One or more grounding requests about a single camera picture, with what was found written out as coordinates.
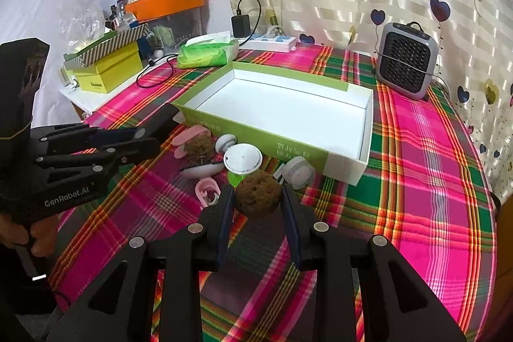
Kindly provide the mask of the person's left hand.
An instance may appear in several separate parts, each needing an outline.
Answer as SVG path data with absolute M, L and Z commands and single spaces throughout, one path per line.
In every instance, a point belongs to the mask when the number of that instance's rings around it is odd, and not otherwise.
M 27 245 L 29 239 L 33 238 L 35 242 L 30 245 L 30 250 L 36 257 L 48 257 L 53 254 L 56 247 L 57 228 L 57 215 L 32 224 L 29 231 L 14 223 L 11 216 L 3 213 L 0 216 L 1 244 L 7 248 L 13 248 L 14 245 Z

